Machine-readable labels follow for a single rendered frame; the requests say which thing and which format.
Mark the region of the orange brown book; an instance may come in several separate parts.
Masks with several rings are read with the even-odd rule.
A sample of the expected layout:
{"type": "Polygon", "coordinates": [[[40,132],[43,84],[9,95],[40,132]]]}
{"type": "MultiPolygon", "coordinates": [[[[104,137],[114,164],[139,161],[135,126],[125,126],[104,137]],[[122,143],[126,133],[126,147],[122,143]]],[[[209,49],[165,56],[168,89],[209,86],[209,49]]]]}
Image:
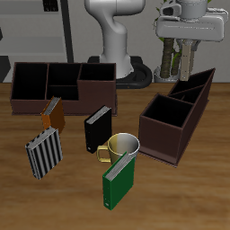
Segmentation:
{"type": "Polygon", "coordinates": [[[66,123],[60,97],[53,96],[40,115],[44,129],[52,127],[58,129],[58,133],[63,131],[66,123]]]}

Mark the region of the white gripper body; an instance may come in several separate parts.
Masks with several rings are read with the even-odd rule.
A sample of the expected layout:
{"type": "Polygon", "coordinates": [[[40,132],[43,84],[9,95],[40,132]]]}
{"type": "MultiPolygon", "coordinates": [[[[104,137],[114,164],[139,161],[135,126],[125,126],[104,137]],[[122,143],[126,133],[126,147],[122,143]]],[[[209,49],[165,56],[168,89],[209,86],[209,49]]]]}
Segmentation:
{"type": "Polygon", "coordinates": [[[224,38],[228,12],[222,8],[208,8],[207,13],[195,22],[180,17],[160,16],[156,23],[156,35],[161,38],[183,40],[221,41],[224,38]]]}

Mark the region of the green pot plant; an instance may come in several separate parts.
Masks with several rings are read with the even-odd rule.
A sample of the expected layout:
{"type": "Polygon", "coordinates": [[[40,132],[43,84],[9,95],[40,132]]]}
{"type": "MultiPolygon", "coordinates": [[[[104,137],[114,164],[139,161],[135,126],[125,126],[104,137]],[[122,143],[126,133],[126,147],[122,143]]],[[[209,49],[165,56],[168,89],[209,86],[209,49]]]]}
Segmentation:
{"type": "MultiPolygon", "coordinates": [[[[209,1],[211,0],[164,0],[162,7],[157,8],[157,11],[159,16],[175,16],[183,21],[195,22],[206,14],[209,1]]],[[[174,76],[178,75],[182,43],[185,40],[161,37],[160,40],[164,43],[164,49],[158,78],[170,82],[174,76]]],[[[190,71],[193,67],[195,51],[192,50],[190,54],[190,71]]]]}

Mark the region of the dark brown desk caddy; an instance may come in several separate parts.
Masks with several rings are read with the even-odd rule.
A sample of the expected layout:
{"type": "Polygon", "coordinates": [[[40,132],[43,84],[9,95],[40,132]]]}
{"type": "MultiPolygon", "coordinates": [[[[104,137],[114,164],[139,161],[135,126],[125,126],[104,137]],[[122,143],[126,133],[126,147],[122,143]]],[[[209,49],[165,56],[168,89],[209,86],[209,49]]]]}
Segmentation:
{"type": "Polygon", "coordinates": [[[116,66],[101,63],[16,63],[10,102],[15,115],[39,115],[52,97],[66,115],[90,115],[105,105],[117,114],[116,66]]]}
{"type": "Polygon", "coordinates": [[[157,93],[139,117],[139,153],[176,167],[208,104],[216,69],[178,80],[167,95],[157,93]]]}

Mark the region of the green book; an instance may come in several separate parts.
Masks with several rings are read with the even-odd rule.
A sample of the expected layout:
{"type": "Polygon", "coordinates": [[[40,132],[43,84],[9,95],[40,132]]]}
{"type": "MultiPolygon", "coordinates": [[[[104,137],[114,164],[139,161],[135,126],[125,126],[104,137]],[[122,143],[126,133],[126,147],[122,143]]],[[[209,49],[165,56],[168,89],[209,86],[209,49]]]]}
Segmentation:
{"type": "Polygon", "coordinates": [[[113,210],[132,188],[135,157],[125,152],[102,176],[103,205],[113,210]]]}

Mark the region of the grey shelf unit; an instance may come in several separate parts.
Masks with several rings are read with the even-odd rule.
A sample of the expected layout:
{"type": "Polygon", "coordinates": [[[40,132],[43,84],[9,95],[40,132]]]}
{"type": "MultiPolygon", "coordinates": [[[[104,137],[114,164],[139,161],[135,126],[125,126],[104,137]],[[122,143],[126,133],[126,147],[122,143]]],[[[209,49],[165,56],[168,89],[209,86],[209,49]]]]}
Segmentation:
{"type": "Polygon", "coordinates": [[[0,56],[73,63],[68,0],[0,0],[0,56]]]}

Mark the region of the black white striped book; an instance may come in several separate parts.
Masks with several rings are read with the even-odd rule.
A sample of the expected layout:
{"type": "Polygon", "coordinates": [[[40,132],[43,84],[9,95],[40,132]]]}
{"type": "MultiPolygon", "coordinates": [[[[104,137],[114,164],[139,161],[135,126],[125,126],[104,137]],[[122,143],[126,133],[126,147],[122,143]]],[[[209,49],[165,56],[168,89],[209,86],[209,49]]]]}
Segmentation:
{"type": "Polygon", "coordinates": [[[25,145],[32,174],[40,180],[62,159],[62,148],[58,129],[49,126],[25,145]]]}

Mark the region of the black object by wall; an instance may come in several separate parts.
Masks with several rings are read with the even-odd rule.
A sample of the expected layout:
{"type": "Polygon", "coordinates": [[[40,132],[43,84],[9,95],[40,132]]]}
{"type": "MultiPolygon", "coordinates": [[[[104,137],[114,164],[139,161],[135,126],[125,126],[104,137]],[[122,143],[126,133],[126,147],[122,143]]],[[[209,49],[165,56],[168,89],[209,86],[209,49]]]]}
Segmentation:
{"type": "Polygon", "coordinates": [[[0,56],[0,83],[4,81],[10,69],[11,69],[11,65],[10,65],[9,57],[0,56]]]}

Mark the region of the flat black base plate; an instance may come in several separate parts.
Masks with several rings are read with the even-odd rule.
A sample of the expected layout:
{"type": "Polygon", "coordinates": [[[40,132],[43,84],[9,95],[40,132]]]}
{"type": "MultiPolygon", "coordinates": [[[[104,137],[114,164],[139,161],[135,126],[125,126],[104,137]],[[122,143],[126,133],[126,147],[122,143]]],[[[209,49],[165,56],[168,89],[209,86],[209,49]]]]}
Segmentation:
{"type": "Polygon", "coordinates": [[[116,89],[142,89],[152,82],[151,70],[141,57],[108,57],[105,54],[90,57],[82,69],[84,79],[93,88],[115,91],[116,89]]]}

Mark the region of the yellow white mug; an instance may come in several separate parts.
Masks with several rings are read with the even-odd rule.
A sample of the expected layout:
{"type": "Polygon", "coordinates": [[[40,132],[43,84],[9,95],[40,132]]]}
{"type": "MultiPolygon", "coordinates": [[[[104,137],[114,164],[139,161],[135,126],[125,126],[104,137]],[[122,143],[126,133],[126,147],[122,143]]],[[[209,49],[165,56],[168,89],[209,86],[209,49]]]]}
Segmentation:
{"type": "Polygon", "coordinates": [[[98,146],[96,151],[97,160],[101,163],[114,164],[124,153],[137,157],[140,148],[139,140],[129,133],[118,133],[110,137],[106,146],[98,146]],[[106,150],[110,157],[100,156],[100,152],[106,150]]]}

